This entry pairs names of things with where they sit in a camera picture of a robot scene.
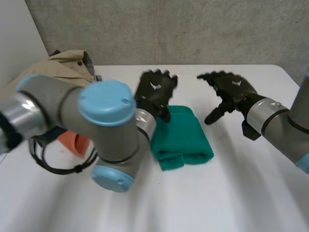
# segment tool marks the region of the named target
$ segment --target black cable bundle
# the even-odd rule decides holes
[[[87,158],[87,160],[84,163],[79,164],[71,169],[53,168],[47,164],[46,159],[45,159],[45,150],[47,147],[46,146],[42,147],[41,158],[39,158],[36,152],[37,144],[38,142],[35,139],[28,140],[29,152],[31,156],[34,158],[37,164],[40,165],[42,168],[46,169],[47,171],[51,173],[58,174],[58,175],[68,175],[72,173],[80,173],[83,171],[83,169],[89,167],[98,157],[97,151],[93,148],[90,156]]]

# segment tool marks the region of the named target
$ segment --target folded green towel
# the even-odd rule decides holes
[[[170,170],[184,164],[206,163],[213,152],[198,119],[189,107],[169,106],[169,123],[157,119],[157,127],[151,140],[151,151],[161,169]]]

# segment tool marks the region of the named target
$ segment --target white table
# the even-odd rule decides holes
[[[70,176],[48,173],[23,145],[0,166],[1,232],[309,231],[309,177],[264,138],[245,138],[241,113],[205,125],[205,116],[221,101],[196,80],[204,72],[234,72],[259,94],[291,107],[298,86],[288,74],[273,65],[97,66],[96,72],[134,91],[141,72],[155,68],[179,76],[170,104],[192,108],[214,158],[162,172],[146,154],[134,186],[121,194],[95,184],[91,169]],[[48,157],[51,164],[76,162],[59,143],[51,145]]]

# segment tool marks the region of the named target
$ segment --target tan cloth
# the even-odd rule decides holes
[[[0,89],[0,99],[15,93],[15,87],[25,76],[43,74],[61,81],[87,86],[94,81],[94,67],[84,50],[70,50],[31,65],[17,78]]]

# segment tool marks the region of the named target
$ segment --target concrete wall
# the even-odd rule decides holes
[[[26,0],[49,54],[97,65],[277,64],[301,82],[308,0]]]

